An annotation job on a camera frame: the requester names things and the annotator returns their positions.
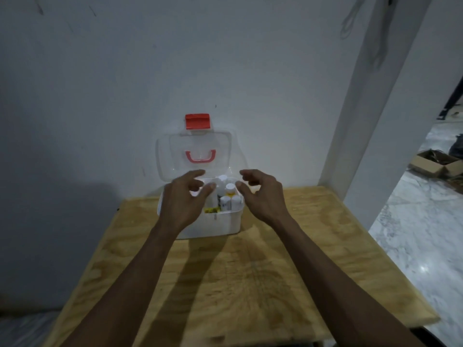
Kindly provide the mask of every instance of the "floor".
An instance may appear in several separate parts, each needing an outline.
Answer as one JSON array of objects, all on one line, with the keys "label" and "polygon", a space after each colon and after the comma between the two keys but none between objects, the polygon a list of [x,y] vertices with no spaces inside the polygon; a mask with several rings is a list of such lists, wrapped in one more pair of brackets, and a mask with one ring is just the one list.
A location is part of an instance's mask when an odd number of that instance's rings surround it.
[{"label": "floor", "polygon": [[[447,152],[459,133],[463,122],[436,123],[421,149]],[[406,171],[370,230],[441,316],[428,328],[447,347],[463,347],[462,210],[463,195],[443,181]],[[0,347],[38,347],[57,315],[0,320]]]}]

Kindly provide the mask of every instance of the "wooden table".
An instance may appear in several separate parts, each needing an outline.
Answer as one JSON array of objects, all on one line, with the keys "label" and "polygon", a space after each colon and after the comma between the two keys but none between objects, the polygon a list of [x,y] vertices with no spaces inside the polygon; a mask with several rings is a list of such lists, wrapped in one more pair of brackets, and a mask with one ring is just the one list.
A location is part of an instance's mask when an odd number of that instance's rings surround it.
[{"label": "wooden table", "polygon": [[[317,245],[408,327],[437,313],[328,189],[285,190]],[[44,347],[59,346],[141,248],[158,198],[125,200]],[[177,240],[134,346],[235,346],[322,340],[330,332],[283,244],[246,208],[236,235]]]}]

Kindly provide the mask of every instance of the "red handle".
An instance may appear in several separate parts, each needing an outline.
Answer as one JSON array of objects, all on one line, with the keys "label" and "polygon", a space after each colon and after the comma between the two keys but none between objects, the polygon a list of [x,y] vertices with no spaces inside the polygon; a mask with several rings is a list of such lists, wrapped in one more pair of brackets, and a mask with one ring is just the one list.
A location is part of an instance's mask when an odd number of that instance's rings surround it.
[{"label": "red handle", "polygon": [[193,158],[191,158],[190,151],[185,151],[185,153],[187,154],[187,158],[191,163],[209,163],[209,162],[212,162],[215,158],[215,150],[211,150],[211,158],[206,159],[206,160],[194,160]]}]

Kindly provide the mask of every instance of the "white wall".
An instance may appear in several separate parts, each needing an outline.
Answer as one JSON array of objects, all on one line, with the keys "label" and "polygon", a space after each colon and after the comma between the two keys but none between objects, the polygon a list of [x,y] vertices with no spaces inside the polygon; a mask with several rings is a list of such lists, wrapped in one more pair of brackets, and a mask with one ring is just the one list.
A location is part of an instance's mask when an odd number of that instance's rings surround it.
[{"label": "white wall", "polygon": [[374,0],[0,1],[0,308],[62,305],[122,198],[162,185],[186,113],[318,182]]},{"label": "white wall", "polygon": [[463,75],[463,0],[432,0],[344,198],[370,228]]},{"label": "white wall", "polygon": [[320,184],[344,199],[431,0],[377,0]]}]

